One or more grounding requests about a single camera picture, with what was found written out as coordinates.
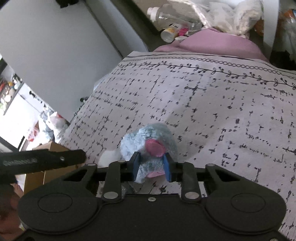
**plush toy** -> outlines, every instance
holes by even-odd
[[[121,140],[120,151],[124,160],[129,160],[135,151],[141,153],[137,183],[143,183],[146,177],[163,175],[163,154],[168,152],[177,161],[178,153],[171,131],[161,123],[150,124],[126,134]]]

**white cabinet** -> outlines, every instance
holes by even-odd
[[[10,0],[0,10],[0,53],[67,120],[121,56],[83,2]]]

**silver rivet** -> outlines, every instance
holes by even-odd
[[[185,197],[188,199],[197,199],[200,195],[197,192],[187,192],[185,193]]]
[[[107,199],[115,199],[118,197],[118,193],[117,192],[106,192],[104,194],[104,198],[107,198]]]
[[[148,198],[148,201],[150,201],[150,202],[155,202],[155,201],[156,201],[156,198],[155,198],[155,197],[149,197],[149,198]]]

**white wall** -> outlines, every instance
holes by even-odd
[[[110,0],[86,0],[86,3],[123,57],[133,51],[148,51],[142,39]]]
[[[68,120],[121,60],[84,3],[61,9],[55,0],[10,0],[0,10],[0,53]]]

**white bottle cap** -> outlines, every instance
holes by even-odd
[[[159,7],[150,7],[150,8],[148,8],[147,15],[150,16],[150,20],[152,22],[156,21],[156,15],[157,15],[158,10],[159,10]]]

